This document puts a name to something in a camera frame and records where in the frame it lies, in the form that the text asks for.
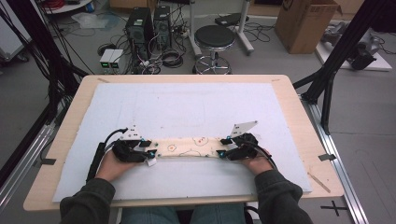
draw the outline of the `black metal pole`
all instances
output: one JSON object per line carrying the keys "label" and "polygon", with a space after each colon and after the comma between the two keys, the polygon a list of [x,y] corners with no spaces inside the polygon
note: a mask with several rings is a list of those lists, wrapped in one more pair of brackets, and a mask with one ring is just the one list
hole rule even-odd
{"label": "black metal pole", "polygon": [[303,100],[310,104],[315,104],[319,96],[325,91],[321,125],[326,134],[330,134],[328,126],[332,100],[332,85],[335,75],[353,49],[357,46],[363,35],[375,22],[375,19],[381,15],[381,12],[389,1],[390,0],[365,0],[323,66],[313,75],[303,78],[293,84],[294,88],[297,89],[312,82],[308,91],[302,94]]}

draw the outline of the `metal rail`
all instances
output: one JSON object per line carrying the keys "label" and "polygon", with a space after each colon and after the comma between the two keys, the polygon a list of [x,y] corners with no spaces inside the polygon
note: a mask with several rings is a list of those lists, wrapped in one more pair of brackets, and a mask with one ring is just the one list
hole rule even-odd
{"label": "metal rail", "polygon": [[52,122],[50,125],[44,125],[41,128],[34,142],[29,146],[18,165],[15,167],[3,187],[0,189],[0,214],[6,208],[9,200],[17,190],[18,186],[21,184],[22,180],[26,177],[43,147],[50,140],[54,130],[54,122]]}
{"label": "metal rail", "polygon": [[330,135],[327,135],[325,130],[320,124],[321,113],[318,105],[310,105],[308,102],[302,101],[309,108],[309,112],[312,115],[312,122],[317,128],[318,136],[326,150],[326,152],[331,155],[333,154],[337,159],[332,161],[332,166],[337,173],[340,181],[344,187],[344,198],[346,199],[346,204],[349,208],[350,214],[356,224],[368,224],[369,221],[361,207],[361,203],[353,189],[352,183],[350,182],[347,170],[341,161],[340,155],[338,154],[337,148],[335,147],[334,141]]}

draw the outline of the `sleeve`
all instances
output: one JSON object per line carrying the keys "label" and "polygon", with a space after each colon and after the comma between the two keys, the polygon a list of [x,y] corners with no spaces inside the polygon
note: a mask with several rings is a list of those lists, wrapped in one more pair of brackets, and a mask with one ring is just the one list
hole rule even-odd
{"label": "sleeve", "polygon": [[287,180],[279,171],[271,170],[256,175],[255,183],[262,223],[313,223],[309,215],[298,205],[303,190]]}
{"label": "sleeve", "polygon": [[104,179],[94,178],[72,197],[61,201],[62,224],[108,223],[116,190]]}

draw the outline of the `wooden board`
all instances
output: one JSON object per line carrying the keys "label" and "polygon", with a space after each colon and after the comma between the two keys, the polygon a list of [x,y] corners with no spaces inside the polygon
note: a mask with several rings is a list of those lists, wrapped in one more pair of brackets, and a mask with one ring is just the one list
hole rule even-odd
{"label": "wooden board", "polygon": [[[43,166],[35,179],[26,200],[24,209],[29,211],[58,210],[59,204],[53,203],[52,198],[61,178],[62,169],[99,83],[270,83],[280,103],[285,120],[289,125],[294,143],[298,148],[305,170],[310,174],[309,180],[313,191],[305,194],[305,198],[338,197],[344,194],[343,187],[338,180],[329,161],[320,161],[319,155],[325,153],[304,108],[286,76],[280,75],[233,75],[233,76],[89,76],[85,77],[71,104],[64,122],[49,150],[48,158],[56,159],[53,166]],[[250,196],[212,197],[194,199],[168,199],[115,202],[112,206],[151,206],[165,204],[196,204],[196,203],[231,203],[255,201]]]}

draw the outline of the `metal stool base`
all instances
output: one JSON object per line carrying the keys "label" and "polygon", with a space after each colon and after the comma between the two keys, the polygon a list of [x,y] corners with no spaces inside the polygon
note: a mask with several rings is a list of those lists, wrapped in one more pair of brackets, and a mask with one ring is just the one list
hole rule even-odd
{"label": "metal stool base", "polygon": [[194,70],[199,75],[228,75],[231,74],[230,64],[223,58],[203,56],[195,62]]}

